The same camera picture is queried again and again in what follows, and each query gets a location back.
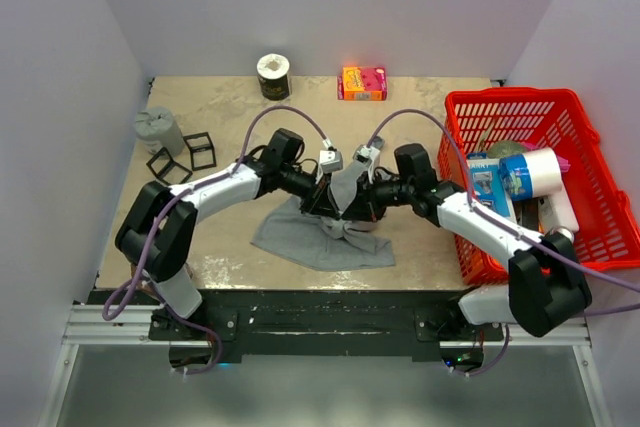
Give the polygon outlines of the grey sleeveless shirt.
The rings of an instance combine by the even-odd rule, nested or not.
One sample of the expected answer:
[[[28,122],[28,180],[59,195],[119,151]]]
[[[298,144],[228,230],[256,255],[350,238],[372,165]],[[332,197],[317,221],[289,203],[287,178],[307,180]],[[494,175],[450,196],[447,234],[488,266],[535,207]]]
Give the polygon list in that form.
[[[255,231],[251,244],[295,264],[325,272],[392,267],[392,242],[374,233],[376,223],[321,218],[289,197]]]

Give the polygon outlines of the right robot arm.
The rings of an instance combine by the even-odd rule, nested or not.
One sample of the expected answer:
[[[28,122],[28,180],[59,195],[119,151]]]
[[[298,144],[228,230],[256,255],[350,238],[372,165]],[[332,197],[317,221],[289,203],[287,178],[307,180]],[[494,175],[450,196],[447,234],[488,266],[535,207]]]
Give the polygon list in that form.
[[[488,254],[507,272],[503,286],[478,287],[463,294],[445,316],[448,333],[469,339],[481,324],[517,324],[543,337],[592,303],[585,275],[575,268],[572,241],[560,232],[526,229],[471,198],[460,185],[440,180],[424,147],[403,145],[394,152],[397,172],[379,174],[379,149],[362,145],[354,155],[363,166],[356,194],[342,217],[377,222],[390,207],[408,206],[415,215]]]

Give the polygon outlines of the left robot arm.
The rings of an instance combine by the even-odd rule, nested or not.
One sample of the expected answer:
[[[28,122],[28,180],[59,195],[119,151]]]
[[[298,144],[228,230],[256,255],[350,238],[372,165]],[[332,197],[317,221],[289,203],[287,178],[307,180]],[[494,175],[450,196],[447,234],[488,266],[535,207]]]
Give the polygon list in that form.
[[[115,237],[116,248],[136,266],[133,285],[145,274],[175,313],[171,325],[185,339],[200,337],[207,315],[203,299],[186,267],[197,224],[236,204],[276,190],[296,196],[306,213],[338,218],[329,190],[331,174],[343,167],[342,155],[323,141],[317,167],[300,167],[304,141],[278,129],[268,144],[242,155],[226,169],[198,181],[166,186],[147,183],[139,192]]]

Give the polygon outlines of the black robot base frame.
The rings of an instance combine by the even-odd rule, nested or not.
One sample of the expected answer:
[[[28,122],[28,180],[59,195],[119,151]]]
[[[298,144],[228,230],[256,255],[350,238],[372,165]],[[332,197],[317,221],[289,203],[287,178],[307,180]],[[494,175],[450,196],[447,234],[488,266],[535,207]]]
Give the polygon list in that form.
[[[479,356],[500,341],[495,323],[469,324],[458,291],[203,291],[203,304],[183,325],[164,308],[152,313],[149,337],[168,341],[170,360],[204,362],[207,335],[222,340],[222,359],[249,355],[409,357],[438,361],[446,344]]]

